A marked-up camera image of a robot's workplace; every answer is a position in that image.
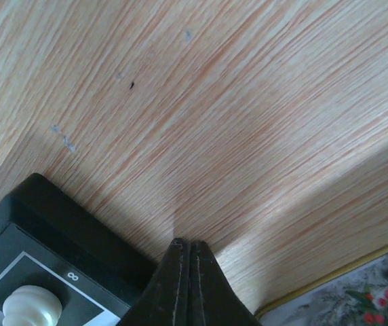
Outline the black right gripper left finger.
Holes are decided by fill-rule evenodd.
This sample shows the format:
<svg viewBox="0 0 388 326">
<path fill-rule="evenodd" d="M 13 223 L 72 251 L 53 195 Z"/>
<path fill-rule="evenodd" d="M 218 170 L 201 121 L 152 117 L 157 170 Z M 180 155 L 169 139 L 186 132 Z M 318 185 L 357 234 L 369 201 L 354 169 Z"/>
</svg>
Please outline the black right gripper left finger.
<svg viewBox="0 0 388 326">
<path fill-rule="evenodd" d="M 190 253 L 187 241 L 171 241 L 140 299 L 123 316 L 120 325 L 188 323 Z"/>
</svg>

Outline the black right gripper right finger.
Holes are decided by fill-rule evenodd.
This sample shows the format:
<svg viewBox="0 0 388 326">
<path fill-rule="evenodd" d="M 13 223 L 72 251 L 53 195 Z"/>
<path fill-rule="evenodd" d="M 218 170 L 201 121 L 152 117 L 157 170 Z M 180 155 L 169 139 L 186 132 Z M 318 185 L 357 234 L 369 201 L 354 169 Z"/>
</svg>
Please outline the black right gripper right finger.
<svg viewBox="0 0 388 326">
<path fill-rule="evenodd" d="M 259 325 L 232 290 L 211 248 L 191 244 L 188 325 Z"/>
</svg>

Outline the dark floral metal tin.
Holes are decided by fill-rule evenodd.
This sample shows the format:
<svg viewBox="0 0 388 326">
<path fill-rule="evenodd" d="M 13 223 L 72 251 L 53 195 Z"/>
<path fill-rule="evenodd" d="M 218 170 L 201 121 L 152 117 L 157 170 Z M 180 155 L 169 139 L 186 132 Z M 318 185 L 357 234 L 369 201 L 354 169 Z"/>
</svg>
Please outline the dark floral metal tin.
<svg viewBox="0 0 388 326">
<path fill-rule="evenodd" d="M 388 325 L 388 245 L 256 313 L 261 325 Z"/>
</svg>

